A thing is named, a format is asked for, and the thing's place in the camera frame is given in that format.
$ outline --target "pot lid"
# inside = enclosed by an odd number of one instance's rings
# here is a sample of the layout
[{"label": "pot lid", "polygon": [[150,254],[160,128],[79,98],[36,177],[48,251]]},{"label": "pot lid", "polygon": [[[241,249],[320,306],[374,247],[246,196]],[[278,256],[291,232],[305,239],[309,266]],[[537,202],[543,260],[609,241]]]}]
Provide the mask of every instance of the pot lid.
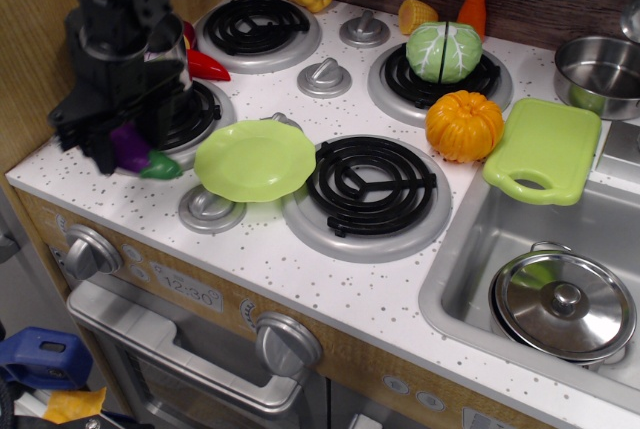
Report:
[{"label": "pot lid", "polygon": [[490,298],[511,337],[576,362],[616,353],[636,326],[623,283],[600,264],[562,250],[514,259],[494,277]]}]

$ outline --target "toy carrot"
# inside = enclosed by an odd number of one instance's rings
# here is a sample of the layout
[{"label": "toy carrot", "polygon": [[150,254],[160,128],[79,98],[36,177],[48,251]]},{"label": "toy carrot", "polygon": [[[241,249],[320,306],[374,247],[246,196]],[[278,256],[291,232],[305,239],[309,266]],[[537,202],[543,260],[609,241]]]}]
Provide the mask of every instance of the toy carrot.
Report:
[{"label": "toy carrot", "polygon": [[465,0],[458,13],[458,21],[473,27],[480,39],[484,41],[484,31],[487,25],[487,8],[485,0]]}]

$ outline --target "hanging utensil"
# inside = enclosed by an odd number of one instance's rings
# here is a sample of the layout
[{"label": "hanging utensil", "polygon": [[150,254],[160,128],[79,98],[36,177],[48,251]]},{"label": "hanging utensil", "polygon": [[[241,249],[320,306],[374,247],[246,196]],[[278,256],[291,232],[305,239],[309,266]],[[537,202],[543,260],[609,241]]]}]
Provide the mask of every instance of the hanging utensil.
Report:
[{"label": "hanging utensil", "polygon": [[629,40],[640,43],[640,0],[632,0],[623,9],[620,28]]}]

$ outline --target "toy orange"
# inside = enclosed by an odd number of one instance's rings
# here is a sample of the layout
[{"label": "toy orange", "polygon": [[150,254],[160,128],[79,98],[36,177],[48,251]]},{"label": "toy orange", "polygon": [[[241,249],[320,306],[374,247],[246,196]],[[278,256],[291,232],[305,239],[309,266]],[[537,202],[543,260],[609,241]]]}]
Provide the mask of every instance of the toy orange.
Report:
[{"label": "toy orange", "polygon": [[458,91],[442,96],[429,108],[427,140],[445,159],[479,161],[502,138],[500,107],[478,92]]}]

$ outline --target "green plate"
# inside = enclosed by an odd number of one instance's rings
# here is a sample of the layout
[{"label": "green plate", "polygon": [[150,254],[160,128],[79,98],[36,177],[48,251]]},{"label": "green plate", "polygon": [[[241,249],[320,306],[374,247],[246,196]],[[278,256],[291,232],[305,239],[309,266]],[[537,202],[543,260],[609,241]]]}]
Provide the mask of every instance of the green plate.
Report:
[{"label": "green plate", "polygon": [[299,189],[316,166],[304,133],[272,119],[218,129],[196,151],[204,187],[234,202],[268,202]]},{"label": "green plate", "polygon": [[513,106],[482,175],[518,201],[575,204],[591,170],[600,126],[591,111],[522,99]]}]

